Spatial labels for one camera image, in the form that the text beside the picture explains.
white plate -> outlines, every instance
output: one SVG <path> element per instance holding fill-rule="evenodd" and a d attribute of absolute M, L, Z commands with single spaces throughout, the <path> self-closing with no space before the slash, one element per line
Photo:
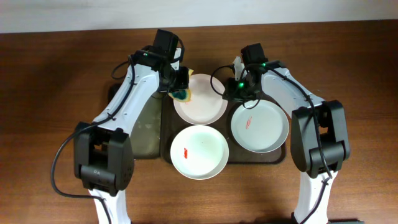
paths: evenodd
<path fill-rule="evenodd" d="M 185 177 L 204 180 L 220 173 L 229 156 L 228 143 L 214 128 L 194 125 L 174 138 L 170 155 L 174 167 Z"/>
<path fill-rule="evenodd" d="M 220 93 L 225 90 L 216 78 L 213 78 L 213 86 Z M 213 91 L 209 75 L 192 75 L 189 89 L 192 93 L 191 101 L 181 103 L 174 100 L 174 108 L 183 120 L 191 124 L 211 124 L 223 115 L 228 102 Z"/>
<path fill-rule="evenodd" d="M 245 103 L 253 107 L 257 101 Z M 261 100 L 253 109 L 241 105 L 232 116 L 231 130 L 235 140 L 252 152 L 271 152 L 280 147 L 289 133 L 289 122 L 280 107 Z"/>

red marking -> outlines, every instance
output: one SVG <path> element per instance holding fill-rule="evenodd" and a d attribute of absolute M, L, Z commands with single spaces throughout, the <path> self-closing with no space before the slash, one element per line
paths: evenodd
<path fill-rule="evenodd" d="M 252 119 L 252 117 L 250 116 L 250 118 L 249 118 L 248 121 L 246 122 L 246 130 L 249 129 L 249 127 L 250 127 L 251 119 Z"/>

wooden table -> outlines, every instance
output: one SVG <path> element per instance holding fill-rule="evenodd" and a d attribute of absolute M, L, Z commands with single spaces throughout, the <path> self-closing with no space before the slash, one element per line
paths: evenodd
<path fill-rule="evenodd" d="M 330 219 L 398 220 L 398 21 L 169 29 L 186 46 L 183 64 L 211 73 L 260 42 L 314 94 L 345 106 L 351 157 L 333 183 Z M 0 222 L 96 223 L 92 200 L 58 196 L 50 166 L 79 121 L 106 105 L 110 71 L 151 44 L 155 29 L 0 35 Z M 73 175 L 72 147 L 59 187 L 87 194 Z M 127 188 L 135 223 L 252 223 L 288 218 L 299 196 L 290 152 L 277 166 L 227 166 L 190 180 L 157 159 L 137 161 Z"/>

white wall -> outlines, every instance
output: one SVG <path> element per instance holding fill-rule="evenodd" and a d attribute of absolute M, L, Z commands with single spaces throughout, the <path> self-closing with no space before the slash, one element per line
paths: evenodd
<path fill-rule="evenodd" d="M 0 32 L 397 19 L 398 0 L 0 0 Z"/>

black mat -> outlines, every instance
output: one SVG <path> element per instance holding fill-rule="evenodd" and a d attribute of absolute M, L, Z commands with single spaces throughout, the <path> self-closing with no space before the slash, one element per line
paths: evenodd
<path fill-rule="evenodd" d="M 275 103 L 269 96 L 264 97 Z M 278 164 L 285 159 L 285 143 L 278 149 L 267 153 L 255 153 L 241 147 L 231 133 L 231 118 L 233 112 L 240 106 L 240 103 L 228 102 L 227 109 L 222 117 L 216 122 L 209 124 L 217 129 L 226 139 L 229 147 L 228 164 Z M 160 156 L 169 163 L 170 147 L 174 137 L 183 129 L 192 124 L 184 121 L 175 111 L 173 99 L 167 97 L 162 104 L 162 125 L 160 127 Z"/>

